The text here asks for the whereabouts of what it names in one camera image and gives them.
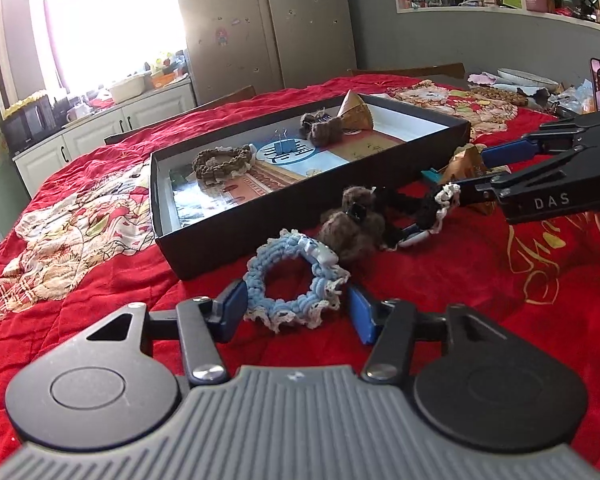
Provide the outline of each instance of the microwave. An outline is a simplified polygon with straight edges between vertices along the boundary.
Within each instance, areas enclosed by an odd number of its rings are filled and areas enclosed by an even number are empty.
[[[2,125],[2,132],[11,156],[23,152],[61,129],[47,95],[10,114],[4,119]]]

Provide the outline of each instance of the brown wrapper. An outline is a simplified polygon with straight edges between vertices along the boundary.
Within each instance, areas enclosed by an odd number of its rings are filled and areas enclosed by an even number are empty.
[[[449,161],[445,172],[442,174],[440,184],[448,184],[454,180],[463,178],[475,178],[489,173],[489,170],[484,165],[478,148],[470,146],[459,153],[456,153]],[[483,202],[479,204],[471,204],[469,207],[476,211],[490,215],[496,209],[495,202]]]
[[[346,130],[373,130],[374,119],[366,103],[355,92],[349,90],[340,106],[338,117]]]

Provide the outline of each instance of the open cardboard box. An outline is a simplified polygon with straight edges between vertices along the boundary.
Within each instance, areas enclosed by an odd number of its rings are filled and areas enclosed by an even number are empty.
[[[469,141],[467,121],[406,103],[361,95],[373,130],[345,134],[314,148],[299,135],[300,117],[325,109],[336,116],[344,96],[227,126],[152,153],[150,203],[156,242],[181,280],[253,253],[280,229],[318,225],[348,186],[401,187],[421,170],[448,163]],[[276,156],[273,143],[295,139],[296,151]],[[217,186],[187,181],[201,151],[254,144],[256,163]]]

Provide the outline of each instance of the silver screw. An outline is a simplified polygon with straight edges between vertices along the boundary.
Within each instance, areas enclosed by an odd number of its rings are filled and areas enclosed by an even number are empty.
[[[376,381],[388,381],[393,379],[398,374],[398,369],[389,364],[380,363],[377,365],[371,365],[366,370],[366,376]]]
[[[212,383],[217,381],[225,374],[224,367],[222,365],[201,365],[193,368],[191,375],[193,375],[199,381],[205,381],[205,383]]]

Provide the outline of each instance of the gray ribbed panel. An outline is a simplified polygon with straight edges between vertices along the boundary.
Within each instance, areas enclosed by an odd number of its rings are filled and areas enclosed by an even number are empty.
[[[81,456],[27,445],[0,468],[0,480],[599,478],[568,446],[522,456],[463,449],[400,390],[365,384],[349,367],[243,367],[228,384],[196,388],[140,442]]]

